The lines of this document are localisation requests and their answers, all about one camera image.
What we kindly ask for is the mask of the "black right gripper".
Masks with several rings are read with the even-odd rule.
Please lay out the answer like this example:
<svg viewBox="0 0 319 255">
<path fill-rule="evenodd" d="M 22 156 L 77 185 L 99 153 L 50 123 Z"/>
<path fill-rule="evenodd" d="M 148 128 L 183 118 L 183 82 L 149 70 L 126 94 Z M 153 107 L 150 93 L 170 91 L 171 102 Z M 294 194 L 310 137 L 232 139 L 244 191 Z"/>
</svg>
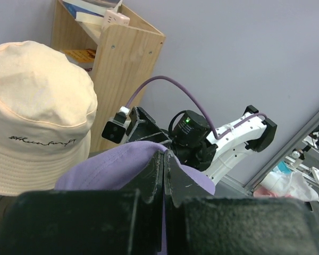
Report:
<svg viewBox="0 0 319 255">
<path fill-rule="evenodd" d="M 157 126 L 156 121 L 142 107 L 133 107 L 129 117 L 130 124 L 125 133 L 124 143 L 151 141 L 166 148 L 170 147 L 172 140 L 169 135 Z"/>
</svg>

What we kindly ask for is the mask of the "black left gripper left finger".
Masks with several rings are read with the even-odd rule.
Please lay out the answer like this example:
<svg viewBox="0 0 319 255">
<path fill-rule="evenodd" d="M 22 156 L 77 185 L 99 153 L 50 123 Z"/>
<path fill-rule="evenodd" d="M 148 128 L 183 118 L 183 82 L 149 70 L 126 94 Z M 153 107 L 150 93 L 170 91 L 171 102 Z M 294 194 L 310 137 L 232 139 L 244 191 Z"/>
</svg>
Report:
<svg viewBox="0 0 319 255">
<path fill-rule="evenodd" d="M 156 152 L 119 190 L 18 196 L 0 229 L 0 254 L 157 254 L 163 158 Z"/>
</svg>

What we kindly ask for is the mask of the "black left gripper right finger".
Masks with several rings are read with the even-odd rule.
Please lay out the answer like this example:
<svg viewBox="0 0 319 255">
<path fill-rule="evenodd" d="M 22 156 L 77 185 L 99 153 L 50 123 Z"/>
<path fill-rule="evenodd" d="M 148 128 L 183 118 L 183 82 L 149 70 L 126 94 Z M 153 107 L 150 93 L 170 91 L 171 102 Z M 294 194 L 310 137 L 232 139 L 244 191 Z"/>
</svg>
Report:
<svg viewBox="0 0 319 255">
<path fill-rule="evenodd" d="M 319 226 L 290 198 L 217 198 L 164 154 L 168 254 L 319 254 Z"/>
</svg>

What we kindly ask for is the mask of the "lavender baseball cap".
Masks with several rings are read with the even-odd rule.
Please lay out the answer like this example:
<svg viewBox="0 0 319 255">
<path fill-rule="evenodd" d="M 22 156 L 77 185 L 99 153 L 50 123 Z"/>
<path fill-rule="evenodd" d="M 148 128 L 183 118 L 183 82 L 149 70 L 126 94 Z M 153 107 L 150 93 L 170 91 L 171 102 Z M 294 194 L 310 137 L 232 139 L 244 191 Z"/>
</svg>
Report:
<svg viewBox="0 0 319 255">
<path fill-rule="evenodd" d="M 55 184 L 55 190 L 118 190 L 136 177 L 150 162 L 157 151 L 166 151 L 163 145 L 150 141 L 126 143 L 102 154 L 91 157 L 72 167 L 63 174 Z M 193 184 L 198 184 L 210 194 L 214 194 L 213 182 L 200 171 L 179 164 L 182 170 L 191 178 Z M 66 252 L 67 254 L 102 254 L 101 248 L 93 248 L 93 244 L 84 241 L 79 248 L 83 251 Z"/>
</svg>

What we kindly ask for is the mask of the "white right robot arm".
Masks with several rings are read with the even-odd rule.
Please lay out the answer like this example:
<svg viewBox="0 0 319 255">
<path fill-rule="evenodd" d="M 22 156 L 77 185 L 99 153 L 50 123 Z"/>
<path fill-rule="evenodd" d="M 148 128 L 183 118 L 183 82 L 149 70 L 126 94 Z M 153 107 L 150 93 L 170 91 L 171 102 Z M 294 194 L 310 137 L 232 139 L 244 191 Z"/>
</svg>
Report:
<svg viewBox="0 0 319 255">
<path fill-rule="evenodd" d="M 243 116 L 214 132 L 204 116 L 192 111 L 178 112 L 167 130 L 141 107 L 134 107 L 129 117 L 126 142 L 151 141 L 171 149 L 181 164 L 209 177 L 214 184 L 240 161 L 265 150 L 273 141 L 277 124 L 254 106 L 247 106 Z"/>
</svg>

